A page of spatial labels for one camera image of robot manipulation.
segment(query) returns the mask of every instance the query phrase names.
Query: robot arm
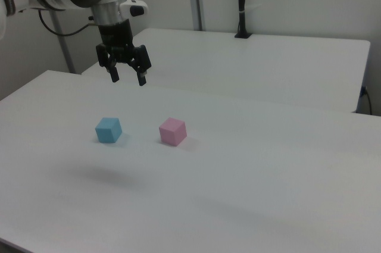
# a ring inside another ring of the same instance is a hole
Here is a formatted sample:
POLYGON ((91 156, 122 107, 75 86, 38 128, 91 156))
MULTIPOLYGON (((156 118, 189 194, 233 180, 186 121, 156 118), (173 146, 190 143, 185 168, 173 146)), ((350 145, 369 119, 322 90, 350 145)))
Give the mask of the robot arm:
POLYGON ((96 47, 99 64, 110 73, 113 82, 119 80, 116 64, 126 63, 138 74, 140 85, 151 67, 145 46, 135 47, 130 19, 148 12, 143 1, 136 0, 0 0, 0 39, 5 33, 6 17, 27 8, 64 11, 90 8, 101 33, 102 43, 96 47))

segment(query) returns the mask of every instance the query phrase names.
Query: white table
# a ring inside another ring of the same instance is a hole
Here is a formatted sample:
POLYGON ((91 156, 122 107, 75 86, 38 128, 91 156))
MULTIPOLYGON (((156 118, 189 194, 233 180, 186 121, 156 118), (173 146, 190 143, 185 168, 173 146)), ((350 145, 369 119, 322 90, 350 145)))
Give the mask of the white table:
MULTIPOLYGON (((147 29, 152 61, 150 85, 337 110, 357 109, 370 43, 363 40, 147 29)), ((137 83, 136 73, 119 64, 120 78, 137 83)), ((110 79, 95 64, 83 75, 110 79)))
POLYGON ((381 120, 47 72, 0 102, 0 238, 38 253, 376 253, 381 120), (100 144, 95 126, 124 134, 100 144), (189 137, 160 143, 183 119, 189 137))

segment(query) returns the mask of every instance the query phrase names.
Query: blue cube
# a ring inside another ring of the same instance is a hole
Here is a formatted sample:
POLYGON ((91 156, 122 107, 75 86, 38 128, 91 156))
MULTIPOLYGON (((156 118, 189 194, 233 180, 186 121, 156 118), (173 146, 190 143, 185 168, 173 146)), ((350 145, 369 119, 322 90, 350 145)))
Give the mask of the blue cube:
POLYGON ((95 131, 100 143, 116 143, 122 133, 118 118, 103 118, 95 131))

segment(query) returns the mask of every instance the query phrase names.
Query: white wall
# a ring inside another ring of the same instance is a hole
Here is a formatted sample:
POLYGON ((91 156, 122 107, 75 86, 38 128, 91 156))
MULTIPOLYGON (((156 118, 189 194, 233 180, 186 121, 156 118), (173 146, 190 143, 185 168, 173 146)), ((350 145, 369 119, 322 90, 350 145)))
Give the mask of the white wall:
MULTIPOLYGON (((190 0, 144 0, 149 6, 146 18, 133 18, 131 25, 133 34, 147 27, 163 29, 193 30, 193 19, 190 0)), ((59 13, 64 32, 72 32, 84 24, 90 11, 66 11, 59 13)), ((98 61, 95 47, 102 42, 98 29, 92 27, 79 35, 66 39, 71 57, 78 73, 98 61)))
MULTIPOLYGON (((51 24, 48 13, 45 17, 51 24)), ((57 37, 43 28, 37 11, 10 17, 0 40, 0 99, 46 70, 67 71, 57 37)))
MULTIPOLYGON (((206 30, 236 32, 238 0, 202 1, 206 30)), ((262 4, 247 15, 248 30, 255 33, 369 40, 365 85, 381 115, 381 0, 246 0, 246 4, 262 4)), ((367 103, 363 101, 360 108, 366 113, 367 103)))

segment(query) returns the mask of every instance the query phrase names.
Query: black cable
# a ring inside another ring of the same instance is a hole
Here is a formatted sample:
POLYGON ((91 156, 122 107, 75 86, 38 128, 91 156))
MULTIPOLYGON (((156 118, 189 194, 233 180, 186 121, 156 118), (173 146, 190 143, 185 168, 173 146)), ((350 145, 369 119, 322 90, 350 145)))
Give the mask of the black cable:
POLYGON ((372 111, 372 108, 371 108, 371 102, 370 102, 370 96, 369 96, 368 90, 365 90, 364 94, 368 97, 369 113, 370 113, 370 115, 373 115, 373 111, 372 111))
POLYGON ((89 26, 93 26, 91 24, 87 24, 85 26, 83 26, 81 29, 79 29, 78 31, 75 31, 73 33, 70 33, 70 34, 60 34, 60 33, 57 33, 55 31, 53 31, 52 29, 50 29, 48 27, 48 25, 46 25, 45 21, 43 20, 42 18, 42 13, 41 13, 41 10, 38 10, 38 14, 39 14, 39 17, 40 17, 40 20, 41 20, 41 23, 43 24, 43 26, 49 31, 51 32, 52 34, 55 34, 56 36, 59 36, 59 37, 70 37, 70 36, 74 36, 80 32, 82 32, 85 28, 89 27, 89 26))

